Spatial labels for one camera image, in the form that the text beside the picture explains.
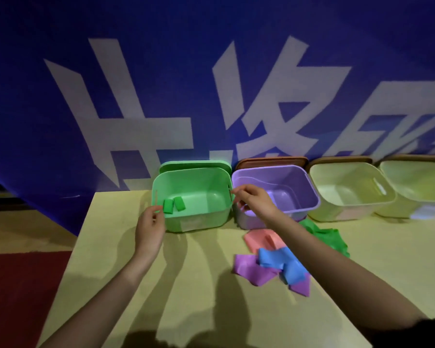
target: forearm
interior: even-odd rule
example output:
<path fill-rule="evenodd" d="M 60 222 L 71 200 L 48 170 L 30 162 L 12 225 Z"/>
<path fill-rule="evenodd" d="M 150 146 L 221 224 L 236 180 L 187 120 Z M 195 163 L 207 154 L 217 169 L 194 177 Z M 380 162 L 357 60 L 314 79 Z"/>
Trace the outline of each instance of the forearm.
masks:
<path fill-rule="evenodd" d="M 351 322 L 370 333 L 411 327 L 425 315 L 362 266 L 335 251 L 282 212 L 266 221 Z"/>
<path fill-rule="evenodd" d="M 154 257 L 134 257 L 41 347 L 101 347 L 139 287 Z"/>

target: person's left arm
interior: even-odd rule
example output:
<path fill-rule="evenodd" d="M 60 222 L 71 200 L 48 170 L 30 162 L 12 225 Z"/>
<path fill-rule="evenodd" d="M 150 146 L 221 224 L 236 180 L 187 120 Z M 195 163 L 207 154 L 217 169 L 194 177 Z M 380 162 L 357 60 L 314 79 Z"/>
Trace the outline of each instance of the person's left arm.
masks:
<path fill-rule="evenodd" d="M 151 206 L 145 209 L 137 223 L 133 257 L 41 347 L 101 347 L 155 260 L 165 231 L 163 207 Z"/>

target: plastic bin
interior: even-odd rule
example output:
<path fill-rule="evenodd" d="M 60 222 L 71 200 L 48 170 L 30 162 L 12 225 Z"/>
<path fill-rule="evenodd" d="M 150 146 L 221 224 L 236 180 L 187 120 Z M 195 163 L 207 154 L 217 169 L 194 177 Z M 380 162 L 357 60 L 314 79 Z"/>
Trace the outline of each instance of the plastic bin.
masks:
<path fill-rule="evenodd" d="M 377 214 L 395 218 L 435 218 L 435 162 L 389 160 L 381 162 L 379 169 L 398 197 L 392 204 L 377 210 Z"/>
<path fill-rule="evenodd" d="M 232 167 L 225 161 L 171 161 L 153 181 L 152 205 L 182 197 L 186 209 L 165 214 L 166 229 L 187 232 L 223 225 L 232 208 Z"/>
<path fill-rule="evenodd" d="M 306 172 L 296 164 L 306 164 L 306 158 L 259 158 L 241 161 L 232 174 L 234 187 L 254 184 L 267 191 L 274 204 L 294 220 L 306 217 L 308 211 L 319 206 L 320 199 Z M 238 225 L 245 230 L 266 228 L 264 222 L 251 210 L 234 208 Z"/>
<path fill-rule="evenodd" d="M 319 208 L 308 213 L 317 221 L 362 218 L 396 198 L 369 157 L 320 158 L 307 169 L 321 200 Z"/>

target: backdrop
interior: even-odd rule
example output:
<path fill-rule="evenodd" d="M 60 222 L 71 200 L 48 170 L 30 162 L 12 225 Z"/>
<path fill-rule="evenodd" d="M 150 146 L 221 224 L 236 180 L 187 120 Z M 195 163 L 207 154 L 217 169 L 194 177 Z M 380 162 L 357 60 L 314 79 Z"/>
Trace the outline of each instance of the backdrop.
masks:
<path fill-rule="evenodd" d="M 435 153 L 435 0 L 0 0 L 0 183 L 77 234 L 171 160 Z"/>

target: yellow bin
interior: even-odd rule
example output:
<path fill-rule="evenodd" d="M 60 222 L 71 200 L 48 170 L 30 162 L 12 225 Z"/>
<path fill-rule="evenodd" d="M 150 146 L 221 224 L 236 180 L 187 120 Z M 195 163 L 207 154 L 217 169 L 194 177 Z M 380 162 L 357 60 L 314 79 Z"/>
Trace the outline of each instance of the yellow bin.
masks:
<path fill-rule="evenodd" d="M 320 158 L 306 169 L 320 196 L 320 206 L 308 213 L 317 221 L 362 218 L 396 198 L 393 188 L 367 156 Z"/>
<path fill-rule="evenodd" d="M 418 156 L 410 155 L 409 158 L 416 159 Z M 377 210 L 377 214 L 395 218 L 435 218 L 434 161 L 435 156 L 427 156 L 427 161 L 382 161 L 378 168 L 395 189 L 398 197 L 392 204 Z"/>

